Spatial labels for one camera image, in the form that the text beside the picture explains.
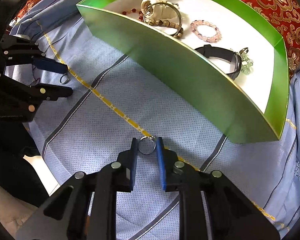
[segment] silver bangle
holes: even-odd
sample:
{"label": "silver bangle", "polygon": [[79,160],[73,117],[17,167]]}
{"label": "silver bangle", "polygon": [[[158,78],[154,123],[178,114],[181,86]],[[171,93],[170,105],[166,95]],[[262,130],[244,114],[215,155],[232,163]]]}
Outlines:
{"label": "silver bangle", "polygon": [[181,28],[182,28],[182,16],[181,16],[181,13],[179,12],[179,10],[178,10],[176,7],[174,7],[173,5],[169,4],[169,3],[166,3],[166,2],[157,2],[157,3],[154,3],[154,4],[150,4],[150,5],[147,7],[147,9],[144,11],[144,14],[143,14],[143,22],[146,23],[146,21],[145,21],[145,15],[146,15],[146,13],[150,10],[150,8],[151,8],[152,6],[154,6],[154,5],[159,5],[159,4],[161,4],[161,5],[167,5],[167,6],[169,6],[170,8],[172,8],[172,9],[176,12],[176,14],[177,14],[177,16],[178,16],[178,18],[179,18],[179,28],[177,29],[176,33],[171,34],[170,36],[177,35],[177,34],[180,32]]}
{"label": "silver bangle", "polygon": [[[153,147],[153,150],[152,150],[151,152],[142,152],[142,151],[141,151],[141,149],[140,149],[140,142],[141,142],[142,140],[144,140],[144,139],[149,139],[149,140],[151,140],[151,141],[153,142],[154,147]],[[139,142],[138,142],[138,149],[139,149],[139,152],[142,153],[142,154],[144,154],[144,155],[148,155],[148,154],[153,153],[156,147],[157,147],[157,143],[155,142],[155,138],[154,138],[154,137],[151,137],[151,136],[143,136],[143,137],[139,140]]]}

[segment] ring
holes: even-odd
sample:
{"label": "ring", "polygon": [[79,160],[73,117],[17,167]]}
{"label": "ring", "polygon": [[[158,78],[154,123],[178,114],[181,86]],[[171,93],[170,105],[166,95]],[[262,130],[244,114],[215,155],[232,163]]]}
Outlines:
{"label": "ring", "polygon": [[[62,79],[63,79],[65,76],[67,77],[67,79],[66,79],[65,81],[62,82]],[[68,83],[69,81],[70,81],[70,79],[69,79],[69,76],[68,76],[67,73],[63,74],[62,77],[60,78],[60,83],[61,83],[62,85],[65,85],[65,84]]]}
{"label": "ring", "polygon": [[172,8],[176,12],[176,14],[177,14],[177,16],[179,18],[179,28],[177,29],[176,33],[171,34],[170,36],[177,35],[180,32],[181,28],[182,28],[182,16],[181,16],[181,13],[179,12],[179,10],[176,7],[174,7],[173,5],[169,4],[169,3],[166,3],[166,2],[157,2],[157,3],[154,3],[154,4],[150,4],[147,7],[147,9],[144,11],[143,22],[146,23],[146,21],[145,21],[145,15],[150,10],[150,8],[152,8],[152,6],[154,6],[154,5],[159,5],[159,4],[161,4],[161,5],[167,5],[167,6],[169,6],[170,8]]}
{"label": "ring", "polygon": [[241,51],[239,51],[239,54],[241,55],[241,54],[243,54],[243,53],[248,53],[248,51],[249,51],[249,49],[248,48],[244,48],[244,49],[242,49]]}
{"label": "ring", "polygon": [[[141,142],[142,140],[146,139],[146,138],[149,139],[149,140],[151,140],[151,141],[153,142],[153,144],[154,144],[153,150],[152,150],[151,152],[143,152],[143,151],[141,151],[141,149],[140,149],[140,142]],[[139,149],[139,152],[142,153],[142,154],[144,154],[144,155],[148,155],[148,154],[153,153],[154,150],[155,150],[155,148],[156,148],[156,146],[157,146],[157,144],[156,144],[156,142],[155,142],[155,138],[154,138],[154,137],[151,137],[151,136],[143,136],[143,137],[139,140],[139,142],[138,142],[138,149]]]}

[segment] black watch strap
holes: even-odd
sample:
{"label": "black watch strap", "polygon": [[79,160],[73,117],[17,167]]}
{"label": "black watch strap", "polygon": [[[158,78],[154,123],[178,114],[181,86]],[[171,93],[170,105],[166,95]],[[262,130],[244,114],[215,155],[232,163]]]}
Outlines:
{"label": "black watch strap", "polygon": [[231,64],[235,64],[235,70],[232,73],[228,73],[227,75],[234,80],[240,73],[241,70],[241,57],[229,50],[229,49],[224,49],[220,47],[213,47],[210,44],[204,45],[203,47],[199,47],[195,49],[197,52],[205,56],[206,58],[209,57],[217,57],[217,58],[222,58],[224,60],[229,61]]}

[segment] green jade pendant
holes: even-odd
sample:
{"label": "green jade pendant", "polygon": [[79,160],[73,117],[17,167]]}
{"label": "green jade pendant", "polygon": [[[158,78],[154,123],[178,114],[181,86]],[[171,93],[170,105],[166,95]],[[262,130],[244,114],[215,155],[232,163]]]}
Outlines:
{"label": "green jade pendant", "polygon": [[250,73],[250,68],[254,64],[254,61],[248,57],[247,53],[248,53],[248,48],[244,48],[238,53],[242,61],[241,71],[246,75]]}

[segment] beaded bracelet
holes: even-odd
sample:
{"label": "beaded bracelet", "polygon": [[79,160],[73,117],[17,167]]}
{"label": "beaded bracelet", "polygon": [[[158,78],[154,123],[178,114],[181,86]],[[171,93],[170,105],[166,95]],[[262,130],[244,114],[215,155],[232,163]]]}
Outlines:
{"label": "beaded bracelet", "polygon": [[123,11],[122,14],[127,15],[129,13],[136,13],[137,11],[139,11],[139,15],[140,15],[138,21],[143,22],[143,12],[140,10],[137,10],[135,8],[133,8],[132,10],[129,10],[129,11]]}
{"label": "beaded bracelet", "polygon": [[[207,26],[210,26],[212,28],[215,29],[215,31],[217,32],[216,35],[212,36],[212,37],[207,37],[207,36],[202,36],[198,31],[197,31],[197,26],[199,25],[207,25]],[[207,41],[207,42],[210,42],[210,43],[213,43],[213,42],[217,42],[218,40],[221,39],[221,33],[220,33],[220,30],[219,28],[217,28],[217,26],[215,26],[214,24],[210,23],[210,22],[206,22],[204,20],[195,20],[194,22],[191,23],[191,28],[192,28],[192,32],[197,35],[197,37],[200,39],[200,40],[203,40],[203,41]]]}
{"label": "beaded bracelet", "polygon": [[[174,28],[174,29],[177,29],[177,30],[180,27],[180,25],[175,24],[173,22],[170,22],[168,20],[162,21],[162,20],[153,20],[153,19],[151,19],[146,23],[148,25],[151,25],[151,26],[154,26],[154,25],[161,26],[161,25],[163,25],[164,27]],[[176,39],[179,39],[179,38],[182,37],[182,35],[183,35],[183,28],[181,28],[180,31],[177,34],[173,35],[173,37],[176,38]]]}
{"label": "beaded bracelet", "polygon": [[177,28],[177,31],[174,33],[174,34],[171,34],[170,36],[174,37],[174,38],[178,38],[178,34],[180,33],[181,31],[181,26],[182,26],[182,16],[181,16],[181,13],[179,12],[179,10],[173,6],[173,4],[169,4],[167,2],[157,2],[157,3],[154,3],[154,4],[150,4],[147,9],[144,11],[144,14],[143,14],[143,22],[145,22],[145,16],[146,14],[148,13],[148,11],[150,10],[150,8],[153,8],[153,6],[155,5],[166,5],[166,6],[169,6],[170,8],[172,8],[177,16],[178,16],[178,19],[179,19],[179,24],[176,24],[176,26],[178,26]]}

